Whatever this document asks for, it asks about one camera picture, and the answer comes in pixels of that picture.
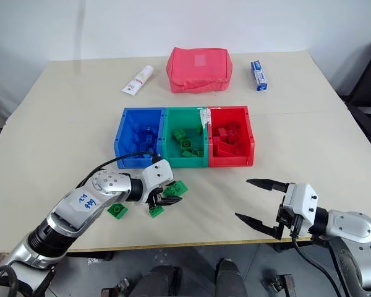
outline table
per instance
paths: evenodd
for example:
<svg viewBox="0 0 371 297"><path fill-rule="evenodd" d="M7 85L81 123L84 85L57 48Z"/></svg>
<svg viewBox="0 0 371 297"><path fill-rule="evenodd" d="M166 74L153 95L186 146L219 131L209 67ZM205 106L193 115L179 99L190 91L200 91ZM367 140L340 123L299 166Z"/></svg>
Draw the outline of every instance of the table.
<svg viewBox="0 0 371 297"><path fill-rule="evenodd" d="M92 168L114 157L127 106L248 105L255 164L174 169L189 187L182 202L154 219L131 203L120 221L103 212L71 251L272 241L234 215L275 223L281 193L253 187L248 178L310 183L321 207L371 216L371 145L308 53L231 57L229 89L198 95L169 91L166 58L49 63L0 136L0 252L10 251ZM266 92L254 90L253 59L266 69ZM146 64L156 75L136 96L121 93Z"/></svg>

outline person's leg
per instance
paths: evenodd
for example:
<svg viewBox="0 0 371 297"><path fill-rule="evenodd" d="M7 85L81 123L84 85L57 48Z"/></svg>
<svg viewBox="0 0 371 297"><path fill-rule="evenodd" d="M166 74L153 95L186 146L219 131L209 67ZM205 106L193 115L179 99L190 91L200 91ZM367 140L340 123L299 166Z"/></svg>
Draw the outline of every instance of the person's leg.
<svg viewBox="0 0 371 297"><path fill-rule="evenodd" d="M231 259L224 259L216 279L215 297L247 297L246 287L241 273Z"/></svg>
<svg viewBox="0 0 371 297"><path fill-rule="evenodd" d="M173 266L157 266L148 272L132 290L129 297L171 296L177 290L179 269Z"/></svg>

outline tile floor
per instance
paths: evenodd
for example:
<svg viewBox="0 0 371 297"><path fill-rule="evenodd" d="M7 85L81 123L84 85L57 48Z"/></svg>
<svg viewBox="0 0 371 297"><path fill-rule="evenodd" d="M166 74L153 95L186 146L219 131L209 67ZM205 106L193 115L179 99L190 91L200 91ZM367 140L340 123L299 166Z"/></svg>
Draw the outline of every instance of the tile floor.
<svg viewBox="0 0 371 297"><path fill-rule="evenodd" d="M302 249L321 263L339 286L328 250L318 246ZM232 258L244 276L250 297L282 297L264 287L265 278L291 273L296 283L297 297L334 296L328 280L306 263L295 250L276 252L267 244L232 244L222 246L171 247L118 251L111 261L88 264L87 258L67 257L58 265L58 273L47 297L100 296L102 288L115 286L127 277L136 283L156 265L175 265L182 268L181 296L214 296L216 265L222 258Z"/></svg>

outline red pouch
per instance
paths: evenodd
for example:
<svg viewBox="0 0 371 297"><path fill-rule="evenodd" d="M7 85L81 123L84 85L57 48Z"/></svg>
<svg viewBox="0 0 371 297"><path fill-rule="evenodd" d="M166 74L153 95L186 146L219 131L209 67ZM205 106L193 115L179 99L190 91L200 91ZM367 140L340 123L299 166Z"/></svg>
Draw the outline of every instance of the red pouch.
<svg viewBox="0 0 371 297"><path fill-rule="evenodd" d="M223 48L174 48L166 72L173 93L226 90L232 62Z"/></svg>

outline toothpaste tube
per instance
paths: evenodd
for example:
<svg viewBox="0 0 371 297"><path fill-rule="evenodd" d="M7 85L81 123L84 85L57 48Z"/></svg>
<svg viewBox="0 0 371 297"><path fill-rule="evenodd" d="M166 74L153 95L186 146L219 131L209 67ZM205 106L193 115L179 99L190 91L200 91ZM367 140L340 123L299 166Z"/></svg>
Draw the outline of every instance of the toothpaste tube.
<svg viewBox="0 0 371 297"><path fill-rule="evenodd" d="M123 89L122 91L131 95L135 95L140 90L142 85L150 78L153 74L154 68L146 66L140 71Z"/></svg>
<svg viewBox="0 0 371 297"><path fill-rule="evenodd" d="M254 73L255 82L257 83L257 91L267 89L267 80L265 79L265 74L262 71L260 61L252 62L252 72Z"/></svg>

